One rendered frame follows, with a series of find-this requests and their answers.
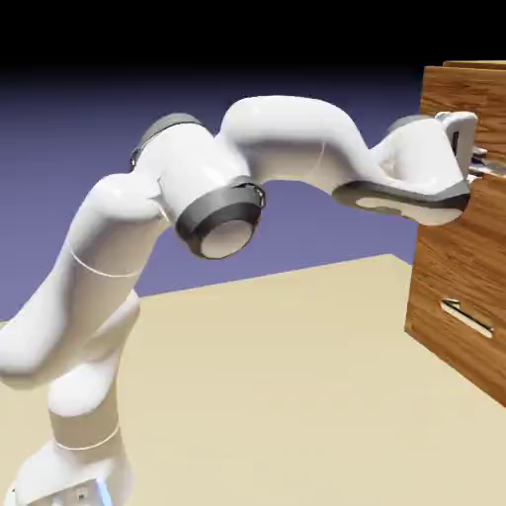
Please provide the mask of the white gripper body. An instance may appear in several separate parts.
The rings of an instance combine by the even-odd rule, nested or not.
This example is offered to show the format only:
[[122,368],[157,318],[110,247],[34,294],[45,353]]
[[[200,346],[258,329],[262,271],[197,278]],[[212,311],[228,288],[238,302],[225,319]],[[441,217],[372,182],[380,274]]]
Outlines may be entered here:
[[473,154],[477,115],[472,112],[439,112],[435,119],[441,123],[458,165],[466,175]]

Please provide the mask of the curved metal drawer handle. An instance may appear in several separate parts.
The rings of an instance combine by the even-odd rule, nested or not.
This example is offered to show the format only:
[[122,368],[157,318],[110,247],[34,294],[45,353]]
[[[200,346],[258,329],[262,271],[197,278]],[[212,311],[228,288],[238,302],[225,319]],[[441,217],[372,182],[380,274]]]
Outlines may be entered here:
[[490,174],[506,178],[506,164],[491,160],[486,149],[475,146],[472,150],[468,172],[474,176]]

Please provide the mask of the short wooden drawer front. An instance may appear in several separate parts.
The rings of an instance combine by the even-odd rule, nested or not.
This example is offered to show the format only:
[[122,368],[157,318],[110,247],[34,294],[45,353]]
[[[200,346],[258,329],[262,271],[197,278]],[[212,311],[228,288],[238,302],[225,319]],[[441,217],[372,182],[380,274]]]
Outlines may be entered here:
[[453,60],[424,69],[420,112],[470,111],[475,144],[506,164],[506,60]]

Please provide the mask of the wooden cabinet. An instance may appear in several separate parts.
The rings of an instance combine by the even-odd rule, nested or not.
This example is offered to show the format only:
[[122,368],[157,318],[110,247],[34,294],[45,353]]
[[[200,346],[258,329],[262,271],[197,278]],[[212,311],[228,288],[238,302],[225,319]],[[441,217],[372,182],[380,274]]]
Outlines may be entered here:
[[[476,113],[476,144],[506,165],[506,60],[426,67],[420,111]],[[419,227],[405,330],[506,407],[506,175],[473,181],[458,220]]]

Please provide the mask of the tall wooden drawer front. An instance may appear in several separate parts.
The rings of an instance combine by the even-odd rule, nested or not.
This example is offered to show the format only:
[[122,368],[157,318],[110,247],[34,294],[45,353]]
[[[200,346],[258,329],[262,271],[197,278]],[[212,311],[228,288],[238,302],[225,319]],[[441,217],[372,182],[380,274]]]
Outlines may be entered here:
[[[440,308],[443,298],[457,299],[494,337],[448,315]],[[506,407],[505,177],[474,180],[457,220],[418,228],[405,330]]]

